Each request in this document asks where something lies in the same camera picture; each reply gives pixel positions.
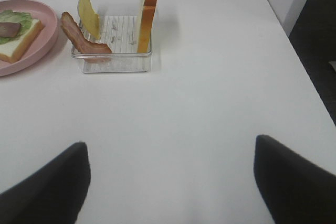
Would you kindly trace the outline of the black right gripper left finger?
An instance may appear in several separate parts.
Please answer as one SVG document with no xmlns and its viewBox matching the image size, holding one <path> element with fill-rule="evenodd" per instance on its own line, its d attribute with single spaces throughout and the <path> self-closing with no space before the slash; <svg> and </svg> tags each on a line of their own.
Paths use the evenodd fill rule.
<svg viewBox="0 0 336 224">
<path fill-rule="evenodd" d="M 1 193 L 1 223 L 75 223 L 90 180 L 87 146 L 74 143 Z"/>
</svg>

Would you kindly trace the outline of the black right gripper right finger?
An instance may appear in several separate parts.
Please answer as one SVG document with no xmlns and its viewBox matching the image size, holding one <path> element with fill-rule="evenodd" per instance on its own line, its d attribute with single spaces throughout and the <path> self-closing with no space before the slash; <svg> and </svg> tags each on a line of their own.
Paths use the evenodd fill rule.
<svg viewBox="0 0 336 224">
<path fill-rule="evenodd" d="M 254 177 L 275 223 L 335 223 L 335 175 L 268 135 L 256 138 Z"/>
</svg>

